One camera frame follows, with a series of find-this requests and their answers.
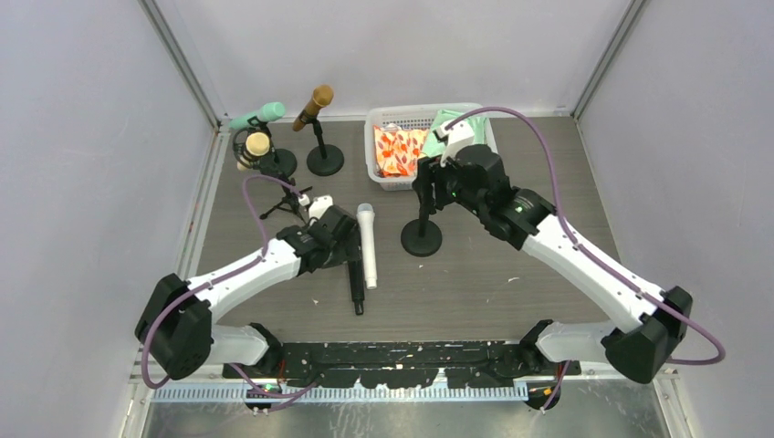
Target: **wooden surface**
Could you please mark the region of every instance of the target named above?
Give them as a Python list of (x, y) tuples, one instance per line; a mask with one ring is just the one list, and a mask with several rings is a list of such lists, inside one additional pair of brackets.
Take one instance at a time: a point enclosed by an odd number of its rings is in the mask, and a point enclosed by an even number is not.
[[(513, 119), (492, 120), (497, 148), (511, 182), (552, 200), (548, 166), (532, 132)], [(538, 119), (552, 148), (570, 222), (600, 249), (617, 258), (599, 195), (575, 124), (569, 118)], [(327, 143), (339, 146), (344, 168), (322, 178), (309, 173), (306, 156), (315, 139), (311, 127), (293, 132), (289, 123), (272, 124), (275, 144), (296, 153), (299, 187), (331, 194), (354, 213), (371, 203), (379, 275), (378, 288), (366, 291), (365, 315), (356, 317), (345, 266), (305, 274), (274, 286), (235, 308), (221, 324), (260, 322), (283, 341), (520, 339), (540, 319), (587, 322), (604, 314), (568, 281), (528, 255), (491, 237), (476, 218), (450, 205), (433, 220), (444, 233), (441, 250), (428, 258), (406, 254), (403, 226), (418, 213), (412, 191), (385, 192), (366, 174), (363, 123), (323, 124)], [(217, 188), (204, 240), (199, 273), (224, 266), (257, 250), (260, 233), (240, 191), (247, 176), (232, 155)], [(259, 212), (281, 197), (271, 182), (254, 182)], [(299, 223), (291, 214), (266, 220), (270, 235)]]

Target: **teal microphone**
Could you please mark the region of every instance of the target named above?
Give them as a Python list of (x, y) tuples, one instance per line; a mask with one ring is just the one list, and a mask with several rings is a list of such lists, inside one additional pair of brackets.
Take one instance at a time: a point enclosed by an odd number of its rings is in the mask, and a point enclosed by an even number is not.
[(244, 116), (231, 120), (228, 124), (232, 130), (242, 130), (244, 128), (259, 128), (261, 123), (279, 120), (285, 117), (285, 105), (280, 102), (267, 103), (258, 111), (248, 112)]

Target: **white microphone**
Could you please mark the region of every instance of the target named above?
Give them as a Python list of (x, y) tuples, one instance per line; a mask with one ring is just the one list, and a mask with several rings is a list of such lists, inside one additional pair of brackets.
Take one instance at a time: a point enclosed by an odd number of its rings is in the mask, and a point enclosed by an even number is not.
[(368, 289), (376, 288), (376, 252), (373, 248), (373, 207), (369, 203), (358, 206), (358, 225), (361, 228), (363, 276)]

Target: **plastic basket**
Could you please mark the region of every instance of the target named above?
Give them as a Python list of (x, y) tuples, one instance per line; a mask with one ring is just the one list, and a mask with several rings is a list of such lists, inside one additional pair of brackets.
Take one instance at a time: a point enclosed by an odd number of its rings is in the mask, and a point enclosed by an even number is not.
[[(377, 171), (379, 167), (376, 164), (376, 148), (373, 140), (373, 125), (384, 127), (390, 123), (395, 123), (404, 129), (427, 130), (435, 120), (435, 115), (439, 110), (452, 110), (466, 112), (476, 108), (481, 108), (477, 103), (439, 103), (433, 105), (410, 105), (405, 107), (386, 107), (377, 108), (368, 111), (365, 118), (364, 143), (365, 143), (365, 165), (368, 169), (368, 176), (377, 182), (382, 189), (387, 191), (411, 190), (413, 176), (399, 176), (384, 178), (379, 176)], [(492, 125), (489, 120), (485, 124), (486, 144), (489, 148), (497, 152), (495, 144), (495, 135), (492, 133)]]

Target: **green cloth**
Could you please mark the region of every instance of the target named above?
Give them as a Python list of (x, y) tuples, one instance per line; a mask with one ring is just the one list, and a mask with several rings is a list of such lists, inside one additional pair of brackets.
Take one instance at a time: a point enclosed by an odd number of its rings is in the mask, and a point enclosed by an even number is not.
[[(433, 124), (430, 125), (430, 133), (427, 134), (427, 140), (424, 141), (422, 153), (428, 157), (437, 157), (444, 153), (445, 146), (438, 141), (435, 134), (433, 134), (433, 130), (463, 114), (464, 113), (462, 112), (450, 111), (448, 109), (441, 109), (438, 111), (438, 114), (435, 115), (435, 120), (433, 120)], [(470, 123), (470, 127), (473, 128), (473, 133), (476, 135), (474, 137), (475, 144), (486, 144), (486, 117), (469, 117), (467, 118), (467, 122)]]

